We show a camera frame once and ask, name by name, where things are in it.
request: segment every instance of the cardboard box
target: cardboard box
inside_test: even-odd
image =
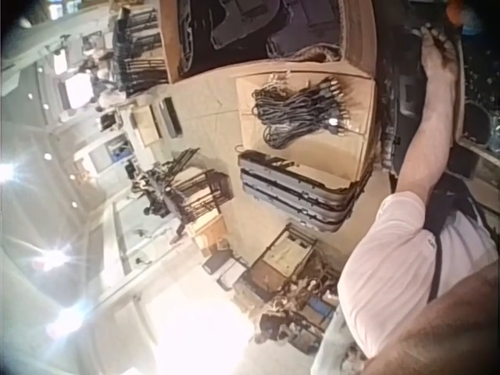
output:
[[[343,25],[339,62],[286,62],[275,59],[256,60],[208,70],[183,79],[179,74],[182,47],[179,38],[177,0],[159,0],[159,24],[166,68],[171,84],[217,74],[241,77],[258,73],[301,71],[330,71],[358,77],[374,77],[377,63],[377,31],[371,2],[338,0]]]
[[[256,150],[340,177],[357,181],[370,161],[377,144],[378,129],[375,127],[375,81],[329,72],[295,72],[287,74],[289,88],[299,90],[317,84],[326,77],[337,78],[345,88],[345,102],[351,115],[353,132],[338,137],[327,130],[300,137],[288,147],[276,150],[263,140],[265,127],[252,114],[252,93],[270,79],[269,74],[257,74],[236,80],[238,109],[241,120],[241,136],[245,149]]]

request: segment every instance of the black cable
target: black cable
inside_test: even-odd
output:
[[[298,92],[269,84],[252,96],[252,112],[266,127],[263,139],[271,148],[286,148],[295,139],[321,129],[336,135],[343,135],[347,129],[344,94],[332,77]]]

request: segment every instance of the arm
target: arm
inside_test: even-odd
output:
[[[450,41],[435,30],[431,34],[427,28],[422,29],[422,34],[427,93],[422,122],[406,153],[396,192],[411,191],[426,204],[448,163],[458,68]],[[436,43],[443,45],[443,51]]]

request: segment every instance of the ceiling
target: ceiling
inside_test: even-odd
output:
[[[15,166],[15,179],[2,184],[3,246],[37,288],[70,305],[80,297],[88,215],[48,140],[37,73],[35,65],[22,70],[18,87],[2,98],[2,163]],[[70,251],[75,262],[40,274],[32,258],[55,248]]]

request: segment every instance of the white t-shirt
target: white t-shirt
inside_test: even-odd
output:
[[[127,96],[124,92],[118,90],[104,90],[99,95],[98,104],[102,108],[110,108],[115,105],[123,104],[127,100]]]
[[[425,205],[412,192],[390,195],[342,271],[338,294],[359,347],[374,357],[427,304],[436,242],[423,229]],[[476,222],[457,212],[441,233],[438,295],[498,258],[495,243]]]

